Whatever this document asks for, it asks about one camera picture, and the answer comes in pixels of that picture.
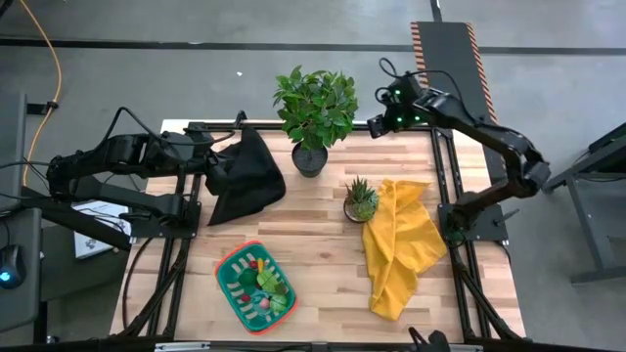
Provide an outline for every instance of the yellow cloth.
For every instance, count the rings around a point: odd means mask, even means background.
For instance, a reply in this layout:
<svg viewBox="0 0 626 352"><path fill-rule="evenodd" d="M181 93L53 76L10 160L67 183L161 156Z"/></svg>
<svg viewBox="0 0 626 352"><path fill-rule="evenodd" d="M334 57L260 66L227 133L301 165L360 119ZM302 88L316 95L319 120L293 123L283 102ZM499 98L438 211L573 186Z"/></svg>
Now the yellow cloth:
<svg viewBox="0 0 626 352"><path fill-rule="evenodd" d="M363 227L363 245L372 279L370 310L397 320L418 287L417 274L445 253L424 205L419 201L428 183L384 180L379 207Z"/></svg>

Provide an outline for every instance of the butcher block tabletop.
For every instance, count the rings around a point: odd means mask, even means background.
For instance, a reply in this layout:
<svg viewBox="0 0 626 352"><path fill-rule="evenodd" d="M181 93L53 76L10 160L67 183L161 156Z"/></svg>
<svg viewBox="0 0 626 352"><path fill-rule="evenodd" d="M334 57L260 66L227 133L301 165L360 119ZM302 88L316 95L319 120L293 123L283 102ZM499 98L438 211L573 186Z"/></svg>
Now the butcher block tabletop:
<svg viewBox="0 0 626 352"><path fill-rule="evenodd" d="M165 120L161 130L183 133L189 122ZM441 200L429 133L390 133L373 140L368 132L353 132L329 150L327 165L312 179L302 177L293 165L293 144L285 132L259 133L283 172L287 193L260 213L208 227L216 197L201 181L201 225L191 243L175 338L410 342L407 327L413 326L424 336L441 330L451 342L461 342L449 256L445 255L419 276L418 288L398 321L380 318L368 308L372 284L367 274L361 225L349 222L342 208L346 195L344 184L357 175L367 178L375 187L385 178L429 182L422 202L437 224L436 207ZM236 143L240 136L238 132L213 149L219 151ZM454 138L465 190L487 188L490 183L482 147L460 133L455 133ZM445 145L441 147L447 179L452 180ZM147 193L174 193L175 184L173 177L151 179ZM449 187L449 194L454 201L454 189ZM263 335L246 331L213 275L220 259L251 240L263 242L279 262L299 301L287 320ZM159 239L152 241L133 272L127 298L129 320L140 312L155 289L163 243ZM141 241L133 246L128 265L140 244ZM477 242L475 251L485 295L513 331L524 335L507 256L494 243ZM163 302L158 331L164 327L169 293ZM478 331L473 299L468 299L468 305L472 326ZM120 292L111 333L121 330Z"/></svg>

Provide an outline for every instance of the concrete floor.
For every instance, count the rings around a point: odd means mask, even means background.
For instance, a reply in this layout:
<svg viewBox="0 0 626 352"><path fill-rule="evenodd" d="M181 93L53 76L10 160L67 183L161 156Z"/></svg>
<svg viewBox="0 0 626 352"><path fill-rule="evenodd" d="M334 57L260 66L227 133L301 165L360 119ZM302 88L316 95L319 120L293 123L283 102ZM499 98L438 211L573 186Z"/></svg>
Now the concrete floor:
<svg viewBox="0 0 626 352"><path fill-rule="evenodd" d="M626 47L626 2L619 0L440 0L443 19L471 22L479 45ZM236 43L410 44L410 21L431 21L428 0L68 0L31 7L55 38ZM37 36L16 3L0 34ZM114 110L126 105L154 129L165 118L272 118L274 76L298 64L353 75L359 119L380 111L376 87L387 83L377 60L412 68L411 53L295 51L58 50L62 108L39 141L35 160L93 147ZM555 173L624 122L626 56L483 56L504 125L526 134ZM0 47L3 89L50 99L56 75L47 49ZM38 120L28 120L32 138ZM122 120L119 133L139 131ZM115 178L126 185L128 180ZM34 188L43 190L36 180ZM513 271L527 335L537 341L626 350L626 280L572 286L592 261L566 190L509 200ZM548 249L550 255L543 253ZM50 331L65 340L105 336L119 283L77 294L50 309ZM29 328L0 335L27 343Z"/></svg>

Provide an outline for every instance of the green leafy plant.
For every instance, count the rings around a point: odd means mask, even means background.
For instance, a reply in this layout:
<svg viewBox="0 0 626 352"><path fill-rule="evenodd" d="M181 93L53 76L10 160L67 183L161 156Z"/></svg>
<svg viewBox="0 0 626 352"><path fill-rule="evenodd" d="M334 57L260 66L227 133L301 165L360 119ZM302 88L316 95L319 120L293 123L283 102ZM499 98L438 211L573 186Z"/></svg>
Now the green leafy plant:
<svg viewBox="0 0 626 352"><path fill-rule="evenodd" d="M354 79L341 72L318 70L302 75L301 66L290 76L279 75L274 106L285 103L278 110L286 131L294 143L302 142L306 150L332 147L343 141L352 131L354 112L358 102L354 96Z"/></svg>
<svg viewBox="0 0 626 352"><path fill-rule="evenodd" d="M374 217L379 197L376 191L368 186L368 180L357 176L356 180L352 181L351 187L345 185L345 188L348 191L345 199L347 211L360 221Z"/></svg>

